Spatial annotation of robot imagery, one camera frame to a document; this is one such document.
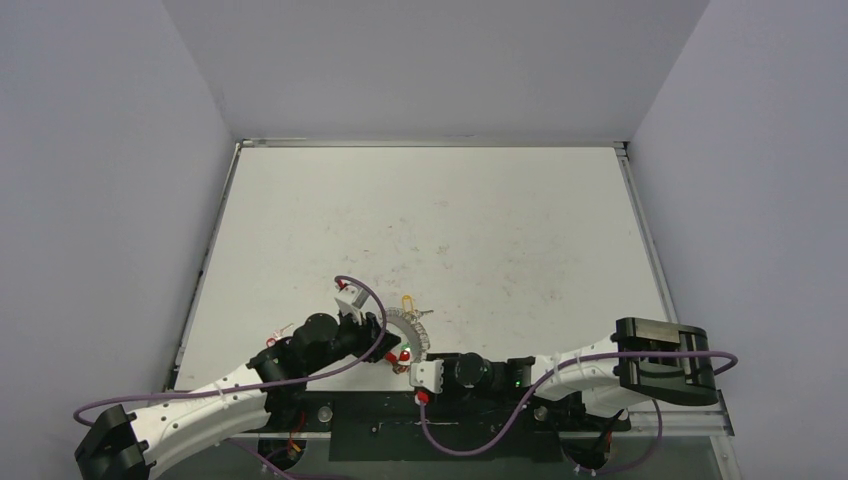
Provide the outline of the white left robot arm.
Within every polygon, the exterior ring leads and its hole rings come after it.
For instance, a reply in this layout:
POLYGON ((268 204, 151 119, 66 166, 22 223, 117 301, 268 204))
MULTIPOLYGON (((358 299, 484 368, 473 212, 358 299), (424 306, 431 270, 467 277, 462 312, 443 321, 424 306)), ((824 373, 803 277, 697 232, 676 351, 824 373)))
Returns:
POLYGON ((401 338, 373 313, 356 320, 317 313, 188 398, 100 413, 74 457, 85 479, 155 479, 182 460, 242 432, 282 431, 297 420, 309 378, 347 356, 384 359, 401 338))

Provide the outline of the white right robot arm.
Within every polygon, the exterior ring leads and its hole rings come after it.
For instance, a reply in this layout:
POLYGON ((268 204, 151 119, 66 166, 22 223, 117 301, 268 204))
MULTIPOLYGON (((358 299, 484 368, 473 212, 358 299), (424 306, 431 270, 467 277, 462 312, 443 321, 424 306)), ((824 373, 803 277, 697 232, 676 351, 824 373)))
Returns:
POLYGON ((438 399, 508 398, 558 402, 588 429, 650 399, 682 406, 719 400, 707 333, 694 326, 636 317, 607 337, 569 352, 490 360, 478 353, 429 354, 412 364, 410 385, 438 399))

